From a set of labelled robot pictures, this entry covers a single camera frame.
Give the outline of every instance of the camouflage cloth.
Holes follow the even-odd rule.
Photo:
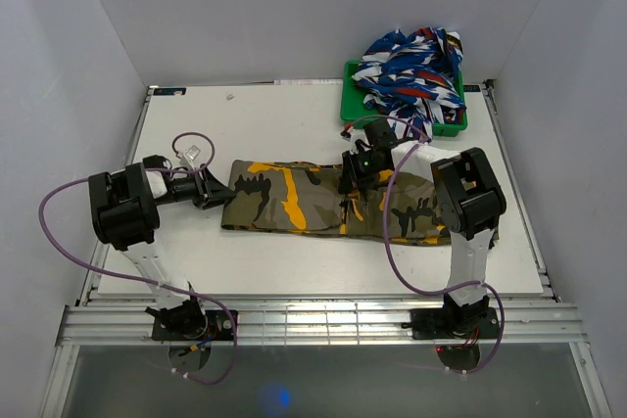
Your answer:
[[[317,237],[383,240],[383,205],[392,171],[365,198],[337,192],[342,165],[235,161],[229,188],[235,199],[224,207],[221,226],[229,230],[287,232]],[[390,200],[390,237],[406,245],[451,243],[435,208],[433,184],[401,173]]]

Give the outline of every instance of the sticker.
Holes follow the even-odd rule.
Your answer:
[[[169,96],[169,95],[185,95],[187,89],[185,87],[179,88],[156,88],[153,91],[153,96]]]

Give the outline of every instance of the blue light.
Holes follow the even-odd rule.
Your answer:
[[[283,387],[279,387],[279,392],[281,396],[281,405],[287,408],[288,406],[290,406],[292,396],[290,396],[290,393],[287,391],[287,389]]]
[[[292,402],[292,395],[287,388],[278,384],[266,384],[261,392],[261,406],[265,416],[278,418],[287,412]]]

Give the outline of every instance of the white table surface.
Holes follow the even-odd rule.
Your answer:
[[[342,86],[249,85],[188,87],[184,96],[152,97],[135,159],[159,154],[174,161],[170,141],[196,130],[216,143],[212,173],[228,182],[234,160],[339,163],[347,143],[340,138]],[[501,239],[490,251],[487,281],[506,295],[542,293],[537,267],[515,202],[506,166],[481,93],[466,93],[468,129],[457,138],[438,138],[444,149],[482,148],[507,200]],[[197,138],[179,141],[209,148]],[[383,244],[351,239],[318,239],[291,234],[221,230],[222,208],[201,211],[191,203],[159,207],[158,237],[171,262],[194,289],[222,296],[376,297],[407,295],[394,276]],[[394,246],[400,269],[422,289],[446,285],[450,247]],[[135,273],[131,263],[109,250],[105,266]],[[103,297],[149,294],[140,283],[103,277]]]

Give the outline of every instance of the blue patterned cloth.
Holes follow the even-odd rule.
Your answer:
[[[443,28],[421,28],[409,36],[400,30],[377,39],[360,61],[353,80],[368,93],[363,104],[384,115],[411,118],[433,136],[433,122],[457,123],[463,99],[453,86],[463,50],[459,35]],[[411,133],[390,123],[399,137]]]

